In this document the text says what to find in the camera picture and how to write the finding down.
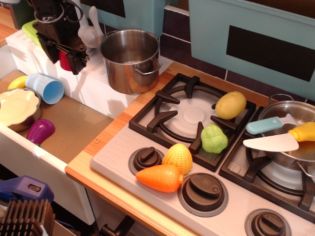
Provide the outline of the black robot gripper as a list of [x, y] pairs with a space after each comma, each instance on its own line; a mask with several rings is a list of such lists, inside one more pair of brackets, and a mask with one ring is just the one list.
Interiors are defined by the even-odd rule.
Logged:
[[87, 66], [89, 55], [78, 36], [83, 10], [72, 0], [33, 0], [39, 43], [49, 60], [55, 64], [60, 55], [66, 55], [74, 75]]

